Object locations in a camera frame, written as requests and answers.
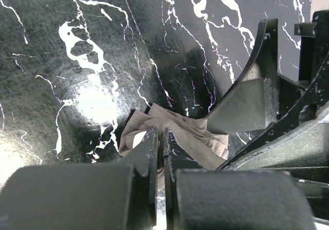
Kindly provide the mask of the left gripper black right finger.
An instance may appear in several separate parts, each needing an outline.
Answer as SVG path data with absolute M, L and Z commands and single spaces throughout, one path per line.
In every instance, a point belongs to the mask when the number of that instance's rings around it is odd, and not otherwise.
M 276 171 L 208 171 L 164 133 L 167 229 L 315 229 L 291 176 Z

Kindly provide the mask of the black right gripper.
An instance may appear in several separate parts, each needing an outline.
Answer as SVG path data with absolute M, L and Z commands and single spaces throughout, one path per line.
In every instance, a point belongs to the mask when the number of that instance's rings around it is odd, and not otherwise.
M 280 119 L 221 165 L 223 170 L 286 171 L 316 218 L 328 219 L 328 11 L 296 24 L 299 81 L 280 80 Z M 207 116 L 207 130 L 231 134 L 266 129 L 279 111 L 278 20 L 259 22 L 252 53 L 236 82 Z

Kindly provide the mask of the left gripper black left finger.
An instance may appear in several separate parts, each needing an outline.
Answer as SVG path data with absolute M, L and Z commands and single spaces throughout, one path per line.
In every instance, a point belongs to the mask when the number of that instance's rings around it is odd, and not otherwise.
M 116 162 L 29 166 L 1 190 L 1 229 L 152 229 L 158 130 Z

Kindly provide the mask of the grey underwear with cream waistband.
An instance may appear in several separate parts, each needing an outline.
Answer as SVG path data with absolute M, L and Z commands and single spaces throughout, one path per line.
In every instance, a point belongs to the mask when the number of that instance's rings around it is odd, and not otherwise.
M 207 123 L 206 118 L 185 117 L 154 103 L 148 113 L 140 110 L 133 112 L 121 134 L 118 152 L 122 156 L 127 155 L 135 147 L 136 136 L 156 127 L 162 144 L 165 130 L 170 130 L 192 158 L 204 168 L 214 170 L 228 158 L 228 135 L 211 133 L 207 130 Z

